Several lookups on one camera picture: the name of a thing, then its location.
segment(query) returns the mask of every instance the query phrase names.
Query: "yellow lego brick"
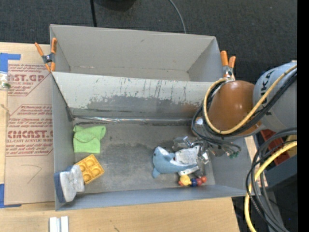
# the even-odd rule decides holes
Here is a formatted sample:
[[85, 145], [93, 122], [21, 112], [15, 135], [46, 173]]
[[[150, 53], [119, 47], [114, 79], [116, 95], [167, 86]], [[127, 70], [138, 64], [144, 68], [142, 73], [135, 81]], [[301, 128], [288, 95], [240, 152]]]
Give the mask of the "yellow lego brick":
[[83, 173], [85, 185], [89, 184], [90, 182], [104, 174], [104, 169], [94, 155], [87, 156], [75, 165], [80, 166]]

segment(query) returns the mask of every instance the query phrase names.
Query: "bin floor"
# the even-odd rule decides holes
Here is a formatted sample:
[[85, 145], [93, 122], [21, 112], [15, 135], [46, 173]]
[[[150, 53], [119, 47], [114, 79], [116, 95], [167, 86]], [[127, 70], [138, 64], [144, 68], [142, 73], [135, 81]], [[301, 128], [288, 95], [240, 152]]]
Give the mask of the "bin floor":
[[[138, 189], [178, 188], [179, 175], [160, 174], [152, 177], [153, 152], [157, 146], [172, 152], [173, 139], [189, 136], [195, 140], [189, 125], [105, 124], [100, 154], [95, 154], [105, 173], [85, 186], [85, 193]], [[75, 161], [87, 157], [76, 153]]]

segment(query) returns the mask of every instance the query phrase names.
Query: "toy dolphin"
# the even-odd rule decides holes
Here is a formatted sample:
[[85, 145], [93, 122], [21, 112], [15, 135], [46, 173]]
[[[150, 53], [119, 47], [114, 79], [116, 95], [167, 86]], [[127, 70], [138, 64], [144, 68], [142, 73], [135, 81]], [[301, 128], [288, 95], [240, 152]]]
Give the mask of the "toy dolphin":
[[169, 153], [162, 147], [155, 148], [153, 155], [153, 178], [157, 178], [159, 174], [180, 173], [188, 169], [198, 169], [197, 163], [185, 164], [175, 160], [175, 154]]

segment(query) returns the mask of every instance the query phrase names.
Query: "green towel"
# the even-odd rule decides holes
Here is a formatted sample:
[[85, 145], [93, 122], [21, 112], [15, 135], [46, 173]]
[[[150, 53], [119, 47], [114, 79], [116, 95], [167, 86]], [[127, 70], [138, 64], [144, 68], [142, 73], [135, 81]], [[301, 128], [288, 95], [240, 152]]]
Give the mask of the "green towel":
[[75, 132], [73, 138], [73, 146], [75, 153], [100, 153], [100, 141], [105, 135], [105, 126], [92, 126], [88, 128], [75, 126], [73, 131]]

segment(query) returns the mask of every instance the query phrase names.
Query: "dark floor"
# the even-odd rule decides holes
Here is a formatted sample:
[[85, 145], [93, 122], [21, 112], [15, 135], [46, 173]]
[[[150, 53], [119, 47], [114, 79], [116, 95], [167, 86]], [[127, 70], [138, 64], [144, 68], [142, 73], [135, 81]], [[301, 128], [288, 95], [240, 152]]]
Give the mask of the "dark floor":
[[[0, 41], [49, 44], [50, 24], [92, 27], [89, 1], [0, 0]], [[216, 36], [220, 50], [236, 56], [236, 78], [251, 83], [263, 71], [297, 60], [297, 0], [171, 1], [94, 0], [97, 25]], [[297, 231], [297, 182], [278, 190], [276, 199], [286, 227]], [[248, 231], [242, 198], [234, 202], [241, 230]], [[252, 219], [266, 231], [254, 211]]]

